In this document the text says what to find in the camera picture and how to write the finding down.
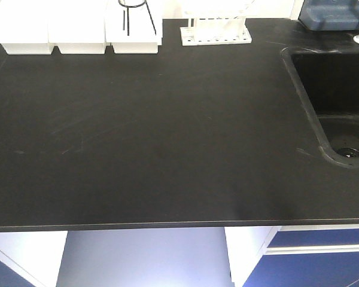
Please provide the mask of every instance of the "black countertop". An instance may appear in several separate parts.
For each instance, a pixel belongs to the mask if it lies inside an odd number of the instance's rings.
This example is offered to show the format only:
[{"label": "black countertop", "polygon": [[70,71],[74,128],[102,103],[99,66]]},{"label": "black countertop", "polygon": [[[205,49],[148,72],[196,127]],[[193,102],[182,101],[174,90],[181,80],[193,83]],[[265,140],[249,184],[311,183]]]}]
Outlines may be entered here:
[{"label": "black countertop", "polygon": [[324,160],[281,58],[349,32],[249,19],[252,44],[7,56],[0,231],[359,223],[359,168]]}]

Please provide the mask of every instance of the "white storage bin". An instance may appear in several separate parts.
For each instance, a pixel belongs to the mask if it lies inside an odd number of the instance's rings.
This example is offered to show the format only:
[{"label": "white storage bin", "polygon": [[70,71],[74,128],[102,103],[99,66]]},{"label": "white storage bin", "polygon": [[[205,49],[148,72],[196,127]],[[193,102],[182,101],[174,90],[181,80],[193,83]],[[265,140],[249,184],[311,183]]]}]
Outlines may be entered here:
[{"label": "white storage bin", "polygon": [[[141,0],[122,0],[127,5],[143,3]],[[118,0],[109,0],[105,14],[106,39],[115,53],[154,54],[162,44],[162,1],[148,0],[138,8],[129,9],[129,33],[127,28],[127,9]]]},{"label": "white storage bin", "polygon": [[51,54],[46,0],[2,0],[0,44],[8,54]]},{"label": "white storage bin", "polygon": [[50,2],[49,41],[62,54],[104,54],[107,0]]}]

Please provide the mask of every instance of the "blue cabinet door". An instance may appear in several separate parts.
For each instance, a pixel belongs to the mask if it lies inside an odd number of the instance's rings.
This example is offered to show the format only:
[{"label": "blue cabinet door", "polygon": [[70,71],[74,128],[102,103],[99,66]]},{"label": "blue cabinet door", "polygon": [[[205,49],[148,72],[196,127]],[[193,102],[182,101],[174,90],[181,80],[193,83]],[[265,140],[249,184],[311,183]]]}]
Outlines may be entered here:
[{"label": "blue cabinet door", "polygon": [[27,280],[0,262],[0,287],[34,287]]},{"label": "blue cabinet door", "polygon": [[244,287],[359,287],[359,252],[265,255]]}]

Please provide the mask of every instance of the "white wall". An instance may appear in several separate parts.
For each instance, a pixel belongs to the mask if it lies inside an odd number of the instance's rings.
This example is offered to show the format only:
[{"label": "white wall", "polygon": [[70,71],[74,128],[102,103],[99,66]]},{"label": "white wall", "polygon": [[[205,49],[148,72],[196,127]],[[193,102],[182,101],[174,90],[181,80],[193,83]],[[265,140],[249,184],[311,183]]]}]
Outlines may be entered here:
[{"label": "white wall", "polygon": [[280,227],[225,227],[230,270],[235,287],[249,278]]},{"label": "white wall", "polygon": [[70,231],[57,287],[233,287],[224,228]]},{"label": "white wall", "polygon": [[55,287],[67,231],[0,233],[0,261],[35,286]]},{"label": "white wall", "polygon": [[[164,0],[164,18],[181,18],[181,0]],[[294,0],[256,0],[258,18],[289,18]]]}]

